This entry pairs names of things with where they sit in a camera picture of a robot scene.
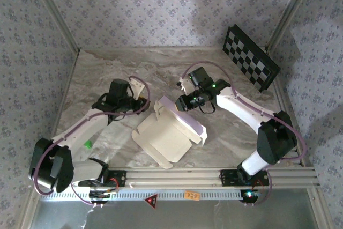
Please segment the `white and lilac paper box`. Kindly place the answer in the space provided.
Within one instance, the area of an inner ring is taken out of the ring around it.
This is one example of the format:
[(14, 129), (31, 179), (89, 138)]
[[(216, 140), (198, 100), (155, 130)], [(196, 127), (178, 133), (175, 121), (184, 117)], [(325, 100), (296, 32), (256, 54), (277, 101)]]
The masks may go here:
[(137, 126), (131, 137), (160, 167), (170, 169), (188, 152), (192, 143), (204, 145), (207, 130), (162, 96), (154, 104), (154, 113)]

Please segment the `black white checkerboard panel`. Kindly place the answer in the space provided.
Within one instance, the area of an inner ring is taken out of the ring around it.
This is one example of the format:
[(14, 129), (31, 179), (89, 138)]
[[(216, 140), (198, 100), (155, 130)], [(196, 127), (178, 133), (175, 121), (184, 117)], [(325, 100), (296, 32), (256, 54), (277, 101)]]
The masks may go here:
[(272, 84), (280, 67), (237, 25), (228, 27), (222, 49), (259, 91)]

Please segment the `orange paper label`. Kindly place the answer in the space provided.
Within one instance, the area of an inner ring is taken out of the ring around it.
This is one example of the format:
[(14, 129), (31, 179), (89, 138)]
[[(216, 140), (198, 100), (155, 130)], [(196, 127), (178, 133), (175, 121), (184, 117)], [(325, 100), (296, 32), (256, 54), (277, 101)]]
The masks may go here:
[(186, 190), (184, 193), (184, 198), (186, 200), (200, 201), (201, 194), (199, 192)]

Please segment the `red triangle warning sticker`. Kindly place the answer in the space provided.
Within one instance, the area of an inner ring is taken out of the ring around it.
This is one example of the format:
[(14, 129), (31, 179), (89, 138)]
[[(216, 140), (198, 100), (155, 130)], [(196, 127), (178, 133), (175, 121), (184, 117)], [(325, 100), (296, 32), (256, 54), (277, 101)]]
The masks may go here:
[(156, 203), (158, 200), (158, 194), (152, 194), (149, 195), (144, 199), (145, 203), (147, 203), (149, 206), (151, 206), (153, 209), (156, 209)]

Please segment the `grey metal sheet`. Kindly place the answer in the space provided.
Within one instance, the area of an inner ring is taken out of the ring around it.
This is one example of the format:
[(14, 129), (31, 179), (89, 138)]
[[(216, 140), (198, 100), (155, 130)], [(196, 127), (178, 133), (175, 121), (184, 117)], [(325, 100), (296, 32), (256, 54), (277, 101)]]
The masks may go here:
[(39, 201), (29, 229), (319, 229), (306, 190), (273, 190), (263, 204), (234, 200)]

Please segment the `left aluminium side rail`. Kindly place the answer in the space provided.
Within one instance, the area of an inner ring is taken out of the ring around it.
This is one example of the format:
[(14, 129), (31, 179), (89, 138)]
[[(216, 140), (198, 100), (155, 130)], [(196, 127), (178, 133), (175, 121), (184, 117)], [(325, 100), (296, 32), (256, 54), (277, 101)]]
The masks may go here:
[(58, 129), (58, 125), (59, 125), (59, 121), (60, 121), (62, 113), (63, 113), (63, 108), (64, 108), (64, 104), (65, 104), (65, 101), (66, 101), (66, 97), (68, 95), (68, 91), (69, 91), (69, 88), (70, 88), (71, 79), (72, 79), (72, 76), (73, 76), (73, 73), (74, 73), (74, 69), (75, 69), (75, 66), (76, 66), (76, 63), (77, 63), (77, 59), (79, 57), (79, 53), (80, 53), (80, 49), (77, 50), (76, 55), (75, 55), (74, 60), (73, 60), (73, 63), (71, 65), (71, 69), (70, 69), (70, 72), (69, 72), (69, 75), (68, 75), (68, 79), (66, 81), (66, 86), (65, 86), (65, 88), (63, 90), (63, 95), (62, 95), (61, 103), (60, 103), (60, 106), (59, 106), (58, 111), (57, 111), (56, 121), (55, 121), (55, 123), (53, 125), (52, 132), (51, 132), (51, 135), (49, 136), (49, 138), (53, 138), (56, 135), (56, 132), (57, 132), (57, 129)]

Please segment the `aluminium side rail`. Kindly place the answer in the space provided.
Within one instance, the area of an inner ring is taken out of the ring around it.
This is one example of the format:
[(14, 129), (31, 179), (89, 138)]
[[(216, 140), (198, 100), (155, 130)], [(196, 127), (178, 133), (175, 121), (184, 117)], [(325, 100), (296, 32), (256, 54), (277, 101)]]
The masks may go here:
[(275, 59), (272, 52), (268, 52), (268, 54), (270, 58), (272, 59), (272, 61), (274, 61), (277, 64), (277, 66), (280, 67), (280, 71), (273, 81), (273, 88), (274, 88), (275, 95), (278, 101), (278, 105), (280, 106), (282, 110), (286, 111), (289, 114), (291, 122), (293, 124), (293, 128), (297, 131), (295, 136), (298, 142), (297, 147), (296, 147), (298, 157), (292, 158), (292, 160), (287, 160), (286, 162), (287, 163), (293, 162), (295, 164), (299, 163), (301, 164), (301, 166), (307, 167), (309, 166), (309, 161), (307, 157), (308, 147), (301, 133), (301, 129), (298, 125), (297, 119), (295, 117), (294, 109), (290, 101), (288, 92), (287, 92), (287, 87), (286, 87), (287, 81), (282, 76), (282, 65)]
[(73, 60), (73, 63), (71, 65), (71, 69), (70, 69), (70, 72), (69, 72), (69, 75), (68, 75), (68, 79), (66, 81), (66, 86), (65, 86), (65, 88), (63, 90), (63, 95), (62, 95), (61, 103), (60, 103), (60, 106), (59, 106), (58, 111), (57, 111), (56, 121), (55, 121), (55, 123), (53, 125), (52, 132), (51, 132), (51, 135), (49, 136), (49, 138), (53, 138), (56, 135), (56, 132), (57, 132), (57, 129), (58, 129), (58, 125), (59, 125), (59, 121), (60, 121), (62, 113), (63, 113), (63, 108), (64, 108), (64, 104), (65, 104), (65, 101), (66, 101), (66, 97), (68, 95), (68, 91), (69, 91), (69, 88), (70, 88), (71, 79), (72, 79), (72, 76), (73, 76), (73, 73), (74, 73), (74, 69), (75, 69), (75, 66), (76, 66), (76, 63), (77, 63), (77, 59), (79, 57), (79, 53), (80, 53), (80, 49), (77, 50), (76, 55), (75, 55), (74, 60)]

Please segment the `aluminium profile rail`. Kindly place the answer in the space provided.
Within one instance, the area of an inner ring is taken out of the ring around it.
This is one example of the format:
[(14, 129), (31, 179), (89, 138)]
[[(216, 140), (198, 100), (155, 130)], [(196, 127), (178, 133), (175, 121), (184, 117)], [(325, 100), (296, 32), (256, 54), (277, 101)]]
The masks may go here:
[[(233, 168), (171, 168), (157, 167), (110, 168), (125, 170), (126, 182), (120, 189), (251, 189), (252, 187), (223, 187), (219, 174), (222, 169)], [(267, 171), (269, 186), (280, 189), (317, 188), (319, 180), (312, 167), (274, 167)], [(266, 189), (269, 186), (258, 186)]]

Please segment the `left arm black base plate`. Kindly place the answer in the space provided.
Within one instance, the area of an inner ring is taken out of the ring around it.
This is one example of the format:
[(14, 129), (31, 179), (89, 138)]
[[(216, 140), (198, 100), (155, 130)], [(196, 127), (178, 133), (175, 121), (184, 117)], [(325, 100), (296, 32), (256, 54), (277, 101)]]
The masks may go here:
[(88, 179), (79, 181), (77, 186), (79, 187), (105, 187), (105, 188), (116, 188), (124, 187), (126, 182), (126, 171), (125, 170), (107, 170), (104, 175), (98, 179)]

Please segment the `right aluminium side rail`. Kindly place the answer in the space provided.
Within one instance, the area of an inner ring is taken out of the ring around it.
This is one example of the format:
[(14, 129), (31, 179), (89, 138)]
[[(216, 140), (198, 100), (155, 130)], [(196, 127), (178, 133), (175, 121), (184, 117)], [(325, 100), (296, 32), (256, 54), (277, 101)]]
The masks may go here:
[(293, 162), (295, 164), (299, 163), (301, 164), (301, 166), (307, 167), (309, 166), (309, 161), (307, 157), (308, 147), (301, 133), (301, 129), (298, 125), (297, 119), (295, 117), (294, 109), (290, 101), (288, 92), (287, 92), (287, 87), (286, 87), (287, 81), (282, 76), (282, 65), (275, 59), (272, 52), (268, 52), (268, 54), (270, 58), (272, 59), (272, 61), (274, 61), (277, 64), (277, 66), (280, 67), (280, 71), (273, 81), (273, 88), (274, 88), (275, 95), (278, 101), (278, 105), (280, 106), (282, 110), (286, 111), (289, 114), (291, 122), (293, 124), (293, 128), (297, 131), (295, 136), (298, 142), (297, 147), (296, 147), (298, 157), (292, 158), (292, 160), (287, 160), (286, 162), (287, 163)]

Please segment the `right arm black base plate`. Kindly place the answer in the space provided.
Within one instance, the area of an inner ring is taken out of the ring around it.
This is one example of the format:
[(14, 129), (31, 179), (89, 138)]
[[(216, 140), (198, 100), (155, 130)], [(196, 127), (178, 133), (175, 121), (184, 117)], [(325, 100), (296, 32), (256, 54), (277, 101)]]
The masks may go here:
[(259, 171), (255, 175), (249, 175), (240, 169), (222, 169), (219, 179), (223, 187), (252, 187), (269, 186), (269, 177), (266, 171)]

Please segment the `left aluminium frame post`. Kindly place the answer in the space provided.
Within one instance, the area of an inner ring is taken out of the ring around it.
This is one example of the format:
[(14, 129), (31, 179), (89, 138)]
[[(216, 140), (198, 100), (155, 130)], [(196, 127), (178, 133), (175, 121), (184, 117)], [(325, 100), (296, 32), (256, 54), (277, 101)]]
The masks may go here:
[(65, 20), (63, 19), (62, 14), (60, 10), (58, 9), (56, 3), (54, 2), (54, 0), (42, 0), (42, 1), (45, 4), (50, 16), (56, 23), (56, 26), (58, 27), (61, 34), (65, 38), (68, 46), (76, 55), (78, 55), (79, 54), (78, 44), (76, 40), (74, 39), (70, 29), (68, 28)]

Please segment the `aluminium frame post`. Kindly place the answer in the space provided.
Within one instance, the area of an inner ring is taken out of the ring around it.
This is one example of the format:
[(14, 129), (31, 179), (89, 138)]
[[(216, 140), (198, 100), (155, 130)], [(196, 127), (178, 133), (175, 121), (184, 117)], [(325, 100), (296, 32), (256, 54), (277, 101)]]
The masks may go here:
[(280, 21), (274, 29), (268, 44), (265, 46), (265, 49), (269, 54), (272, 54), (275, 51), (279, 41), (283, 37), (287, 27), (290, 25), (302, 1), (303, 0), (289, 0), (284, 12), (282, 13)]
[(54, 2), (54, 0), (42, 0), (42, 1), (45, 4), (50, 16), (56, 23), (56, 26), (58, 27), (61, 34), (65, 38), (68, 46), (76, 55), (78, 55), (79, 54), (78, 44), (76, 40), (74, 39), (70, 29), (68, 28), (65, 20), (63, 19), (62, 14), (60, 10), (58, 9), (56, 3)]

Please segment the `right aluminium frame post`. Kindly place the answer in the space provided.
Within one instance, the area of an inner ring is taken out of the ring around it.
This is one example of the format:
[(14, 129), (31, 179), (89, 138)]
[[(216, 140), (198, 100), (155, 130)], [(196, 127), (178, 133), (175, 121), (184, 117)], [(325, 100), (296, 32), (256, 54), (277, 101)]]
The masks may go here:
[(279, 41), (283, 37), (287, 27), (290, 25), (302, 1), (303, 0), (289, 0), (284, 12), (282, 13), (280, 21), (274, 29), (268, 44), (265, 46), (265, 49), (269, 54), (272, 54), (275, 51)]

